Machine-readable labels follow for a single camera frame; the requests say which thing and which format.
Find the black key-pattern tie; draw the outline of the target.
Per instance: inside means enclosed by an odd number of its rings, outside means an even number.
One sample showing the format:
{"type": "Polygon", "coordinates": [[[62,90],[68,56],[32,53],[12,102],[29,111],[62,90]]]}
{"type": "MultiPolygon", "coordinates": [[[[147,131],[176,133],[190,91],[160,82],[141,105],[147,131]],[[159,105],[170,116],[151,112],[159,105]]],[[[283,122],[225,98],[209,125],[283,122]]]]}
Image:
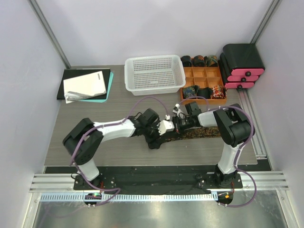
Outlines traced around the black key-pattern tie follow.
{"type": "Polygon", "coordinates": [[[174,142],[186,139],[200,139],[200,138],[220,138],[220,132],[218,127],[200,127],[191,128],[184,131],[183,138],[175,138],[175,132],[168,132],[161,136],[166,138],[167,142],[174,142]]]}

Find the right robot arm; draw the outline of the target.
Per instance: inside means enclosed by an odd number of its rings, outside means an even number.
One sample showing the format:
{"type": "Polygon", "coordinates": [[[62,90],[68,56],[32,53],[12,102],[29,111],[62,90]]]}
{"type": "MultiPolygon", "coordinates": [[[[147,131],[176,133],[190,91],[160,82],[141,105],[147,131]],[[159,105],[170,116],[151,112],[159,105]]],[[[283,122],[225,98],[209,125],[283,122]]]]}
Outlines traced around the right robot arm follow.
{"type": "Polygon", "coordinates": [[[176,104],[172,118],[176,129],[183,132],[193,127],[217,127],[224,142],[222,156],[215,167],[214,184],[218,188],[228,188],[238,173],[238,161],[246,143],[255,133],[254,126],[238,104],[202,112],[196,102],[185,105],[184,114],[176,104]]]}

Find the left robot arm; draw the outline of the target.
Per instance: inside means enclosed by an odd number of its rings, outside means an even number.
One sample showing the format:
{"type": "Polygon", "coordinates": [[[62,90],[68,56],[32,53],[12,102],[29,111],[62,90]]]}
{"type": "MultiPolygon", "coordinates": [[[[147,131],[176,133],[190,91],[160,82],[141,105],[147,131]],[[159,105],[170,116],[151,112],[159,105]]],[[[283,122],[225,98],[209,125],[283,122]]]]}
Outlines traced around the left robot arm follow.
{"type": "Polygon", "coordinates": [[[100,143],[143,135],[151,148],[159,148],[156,140],[172,129],[174,125],[169,115],[161,121],[159,115],[149,108],[144,113],[113,122],[99,123],[85,118],[64,138],[63,145],[71,155],[72,163],[85,176],[85,185],[95,190],[101,184],[101,177],[93,157],[100,143]]]}

